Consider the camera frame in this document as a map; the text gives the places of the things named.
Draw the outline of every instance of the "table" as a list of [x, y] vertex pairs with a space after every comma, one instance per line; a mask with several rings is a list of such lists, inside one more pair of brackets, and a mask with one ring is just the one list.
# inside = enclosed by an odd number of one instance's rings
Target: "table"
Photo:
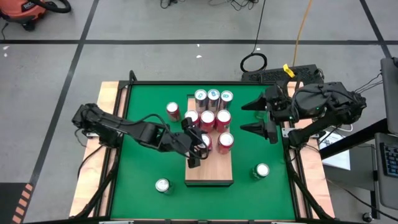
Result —
[[[234, 93], [234, 101], [231, 105], [233, 117], [231, 133], [235, 134], [236, 145], [231, 153], [235, 183], [230, 188], [188, 188], [183, 184], [185, 173], [183, 157], [174, 153], [162, 154], [143, 148], [131, 138], [125, 137], [116, 184], [114, 184], [114, 189], [110, 190], [108, 187], [105, 191], [101, 206], [97, 208], [98, 215], [110, 215], [115, 220], [294, 220], [296, 216], [315, 216], [311, 211], [306, 211], [301, 193], [287, 177], [282, 144], [271, 145], [260, 136], [239, 129], [239, 126], [244, 123], [256, 122], [253, 112], [242, 111], [240, 106], [258, 97], [266, 86], [246, 85], [241, 82], [223, 82], [219, 85], [214, 82], [200, 84], [196, 82], [195, 85], [193, 83], [187, 85], [186, 82], [184, 84], [182, 82], [179, 84], [174, 82], [140, 83], [141, 85], [134, 85], [129, 92], [126, 88], [122, 88], [126, 82], [103, 82], [97, 101], [98, 106], [106, 112], [115, 112], [119, 116], [125, 114], [126, 118], [131, 120], [137, 120], [153, 113], [154, 110], [167, 118], [164, 110], [165, 103], [176, 101], [180, 108], [186, 108], [189, 93], [193, 94], [196, 89], [208, 90], [212, 87], [220, 91], [231, 90]], [[289, 83], [289, 94], [294, 92], [294, 86], [295, 83]], [[139, 110], [127, 110], [124, 105], [126, 97], [129, 108], [139, 108]], [[116, 109], [115, 101], [120, 102]], [[310, 119], [301, 120], [296, 127], [302, 128], [311, 122]], [[173, 131], [180, 130], [180, 125], [177, 123], [171, 123], [170, 127]], [[242, 150], [246, 148], [247, 141], [252, 142], [250, 148], [252, 153]], [[308, 144], [317, 147], [316, 140], [310, 140]], [[88, 140], [85, 157], [97, 147], [98, 139]], [[70, 212], [71, 216], [77, 214], [85, 206], [98, 188], [105, 154], [105, 150], [101, 150], [82, 168]], [[110, 150], [109, 155], [110, 163], [112, 163], [114, 150]], [[299, 171], [299, 168], [302, 168], [309, 191], [324, 210], [334, 217], [319, 153], [304, 148], [300, 155], [302, 162], [298, 166], [295, 161], [295, 168]], [[258, 162], [268, 163], [271, 173], [266, 180], [253, 183], [249, 180], [249, 169]], [[154, 182], [161, 177], [169, 178], [177, 186], [178, 189], [172, 197], [165, 199], [165, 195], [158, 194], [154, 190]], [[112, 203], [108, 201], [109, 193], [112, 194]]]

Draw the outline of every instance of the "wooden board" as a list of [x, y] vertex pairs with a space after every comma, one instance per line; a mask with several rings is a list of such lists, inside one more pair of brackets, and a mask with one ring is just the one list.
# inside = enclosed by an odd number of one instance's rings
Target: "wooden board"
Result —
[[[188, 99], [188, 110], [195, 110], [195, 99]], [[209, 153], [209, 157], [205, 160], [200, 161], [200, 167], [189, 168], [188, 163], [185, 162], [185, 181], [205, 181], [211, 184], [214, 180], [228, 180], [231, 182], [232, 178], [232, 162], [231, 162], [231, 152], [227, 154], [218, 153], [218, 136], [220, 133], [213, 130], [208, 133], [211, 138], [213, 150]]]
[[[295, 86], [296, 86], [295, 82], [290, 82], [287, 85], [289, 96], [293, 96], [295, 91], [294, 90]], [[295, 127], [305, 128], [311, 123], [312, 119], [302, 119], [295, 124]], [[307, 144], [319, 150], [317, 140], [310, 139]], [[329, 188], [326, 183], [325, 172], [323, 171], [323, 164], [319, 152], [316, 152], [314, 149], [307, 146], [300, 151], [300, 155], [302, 158], [307, 189], [311, 192], [313, 197], [317, 200], [317, 202], [324, 209], [324, 211], [331, 217], [334, 217], [335, 213], [333, 211], [333, 206], [331, 204]], [[293, 165], [296, 169], [297, 164], [295, 161], [293, 162]], [[297, 192], [297, 198], [299, 199], [298, 204], [300, 209], [300, 215], [301, 217], [306, 217], [303, 195], [301, 194], [301, 191], [297, 186], [296, 186], [296, 192]], [[313, 210], [312, 210], [312, 215], [314, 218], [317, 218], [317, 214]]]
[[[113, 112], [116, 93], [118, 89], [118, 83], [119, 82], [102, 83], [97, 101], [98, 106], [102, 110], [110, 113]], [[295, 85], [296, 85], [295, 82], [289, 83], [288, 85], [288, 91], [290, 96], [292, 96], [294, 93]], [[120, 105], [121, 108], [124, 106], [124, 100], [121, 100]], [[302, 120], [296, 124], [296, 127], [304, 128], [308, 126], [311, 122], [312, 121], [310, 119]], [[308, 145], [318, 148], [315, 140], [310, 140], [310, 142], [308, 142]], [[98, 147], [98, 139], [90, 139], [87, 142], [85, 157], [88, 156], [93, 151], [93, 149], [96, 149], [97, 147]], [[98, 152], [89, 161], [87, 161], [85, 166], [82, 168], [70, 211], [71, 216], [79, 213], [87, 204], [87, 202], [90, 200], [92, 195], [96, 192], [98, 188], [98, 183], [100, 181], [104, 152], [105, 150]], [[301, 150], [300, 154], [303, 160], [305, 180], [309, 191], [311, 192], [315, 200], [317, 200], [317, 202], [327, 212], [327, 214], [334, 217], [335, 215], [333, 212], [330, 194], [328, 186], [326, 184], [325, 173], [323, 171], [322, 160], [320, 159], [319, 153], [315, 152], [313, 149], [310, 149], [309, 147], [306, 147]], [[305, 217], [305, 207], [304, 207], [302, 194], [298, 188], [296, 188], [296, 192], [297, 192], [297, 200], [298, 200], [298, 206], [301, 217]], [[108, 191], [104, 193], [100, 215], [105, 214], [104, 211], [106, 208], [106, 204], [108, 202], [107, 198], [108, 198]]]

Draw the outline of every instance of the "orange vacuum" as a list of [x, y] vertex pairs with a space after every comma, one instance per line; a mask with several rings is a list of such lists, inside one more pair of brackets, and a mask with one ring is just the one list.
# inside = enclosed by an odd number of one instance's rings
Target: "orange vacuum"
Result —
[[44, 0], [0, 0], [0, 17], [8, 22], [16, 22], [25, 30], [35, 29], [35, 22], [43, 18], [46, 10], [57, 13], [71, 11], [68, 0], [60, 0], [65, 7], [59, 8], [54, 2]]

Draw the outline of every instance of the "paper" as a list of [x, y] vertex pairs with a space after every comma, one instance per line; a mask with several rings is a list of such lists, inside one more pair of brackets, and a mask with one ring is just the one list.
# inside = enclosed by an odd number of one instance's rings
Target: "paper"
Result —
[[[326, 136], [329, 135], [329, 131], [326, 132], [320, 141], [322, 141]], [[324, 147], [329, 146], [339, 140], [343, 139], [343, 136], [335, 133], [331, 133], [328, 138], [326, 138], [320, 145], [319, 148], [322, 150]], [[349, 163], [349, 150], [341, 152], [337, 155], [329, 157], [327, 159], [322, 160], [324, 165], [333, 166], [341, 169], [351, 170], [351, 165]]]

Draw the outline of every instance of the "keyboard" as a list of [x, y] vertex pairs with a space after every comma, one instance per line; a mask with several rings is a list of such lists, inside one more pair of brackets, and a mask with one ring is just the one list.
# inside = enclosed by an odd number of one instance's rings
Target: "keyboard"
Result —
[[383, 144], [381, 147], [384, 174], [398, 178], [398, 146], [388, 146]]

